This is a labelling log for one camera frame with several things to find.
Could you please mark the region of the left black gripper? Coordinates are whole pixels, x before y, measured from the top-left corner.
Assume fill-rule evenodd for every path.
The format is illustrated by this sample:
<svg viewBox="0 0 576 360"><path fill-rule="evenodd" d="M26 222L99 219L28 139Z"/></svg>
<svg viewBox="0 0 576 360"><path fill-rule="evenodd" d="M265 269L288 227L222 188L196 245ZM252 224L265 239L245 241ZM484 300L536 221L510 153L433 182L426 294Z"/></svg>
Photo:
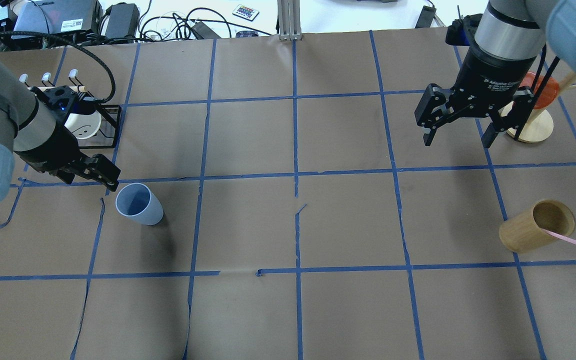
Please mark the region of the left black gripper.
<svg viewBox="0 0 576 360"><path fill-rule="evenodd" d="M38 173L47 173L64 183L72 183L78 176L98 182L111 192L119 185L121 169L101 153L82 153L78 139L63 125L57 125L40 146L15 153Z"/></svg>

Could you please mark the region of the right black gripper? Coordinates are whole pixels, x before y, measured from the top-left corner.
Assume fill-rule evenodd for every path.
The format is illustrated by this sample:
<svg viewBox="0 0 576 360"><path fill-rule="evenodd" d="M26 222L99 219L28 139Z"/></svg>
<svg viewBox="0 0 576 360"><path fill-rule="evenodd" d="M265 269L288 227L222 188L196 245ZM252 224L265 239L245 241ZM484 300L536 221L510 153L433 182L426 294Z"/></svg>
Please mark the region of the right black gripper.
<svg viewBox="0 0 576 360"><path fill-rule="evenodd" d="M423 144L431 146L440 127L464 117L490 117L482 135L485 149L509 129L516 130L518 139L537 102L532 89L520 88L535 59L535 55L505 59L479 47L469 48L452 88L427 85L414 110L416 125L423 129ZM501 115L498 110L508 104L510 110Z"/></svg>

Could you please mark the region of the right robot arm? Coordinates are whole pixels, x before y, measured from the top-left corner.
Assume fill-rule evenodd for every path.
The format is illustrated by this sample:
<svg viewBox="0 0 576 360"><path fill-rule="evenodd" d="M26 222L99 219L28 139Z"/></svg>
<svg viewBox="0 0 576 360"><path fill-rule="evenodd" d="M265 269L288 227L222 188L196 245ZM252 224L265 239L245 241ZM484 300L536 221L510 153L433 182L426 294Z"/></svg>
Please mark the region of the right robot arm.
<svg viewBox="0 0 576 360"><path fill-rule="evenodd" d="M560 61L576 72L576 0L490 0L482 14L453 21L445 41L468 51L455 84L428 84L414 110L423 143L430 146L440 127L462 117L489 117L481 137L489 148L510 129L520 136L544 95L546 84L522 84L544 48L555 55L546 80Z"/></svg>

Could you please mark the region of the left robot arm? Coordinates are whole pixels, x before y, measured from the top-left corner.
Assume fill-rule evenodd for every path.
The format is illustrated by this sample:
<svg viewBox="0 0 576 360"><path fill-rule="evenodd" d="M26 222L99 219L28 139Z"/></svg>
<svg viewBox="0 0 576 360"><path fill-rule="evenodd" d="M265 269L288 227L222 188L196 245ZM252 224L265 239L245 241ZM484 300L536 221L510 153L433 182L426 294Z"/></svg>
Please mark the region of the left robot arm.
<svg viewBox="0 0 576 360"><path fill-rule="evenodd" d="M109 76L110 94L96 98L68 86L28 88L0 61L0 202L9 193L15 156L66 184L78 176L116 191L121 170L100 153L84 154L66 127L71 114L93 114L114 97L114 75L107 64L102 68Z"/></svg>

